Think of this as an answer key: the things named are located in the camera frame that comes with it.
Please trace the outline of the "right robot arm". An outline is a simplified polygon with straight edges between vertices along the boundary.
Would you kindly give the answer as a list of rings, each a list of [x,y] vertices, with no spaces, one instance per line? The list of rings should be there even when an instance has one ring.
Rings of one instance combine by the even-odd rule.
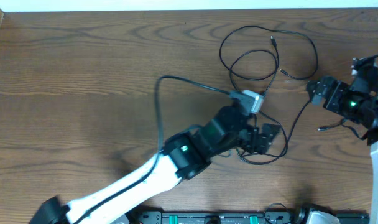
[[[367,131],[361,137],[370,147],[373,187],[370,222],[378,223],[378,55],[354,58],[351,66],[352,83],[324,76],[312,80],[306,90],[313,104],[324,100],[324,109],[344,120],[363,125]]]

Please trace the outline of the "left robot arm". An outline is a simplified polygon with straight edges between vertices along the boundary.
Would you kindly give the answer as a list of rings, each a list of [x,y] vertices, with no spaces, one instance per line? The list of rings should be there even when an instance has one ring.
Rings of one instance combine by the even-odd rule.
[[[280,126],[257,128],[248,123],[254,118],[224,106],[205,126],[194,126],[195,133],[187,129],[170,137],[143,166],[106,188],[66,205],[58,197],[48,199],[29,223],[112,223],[149,198],[194,178],[214,156],[235,147],[264,154]]]

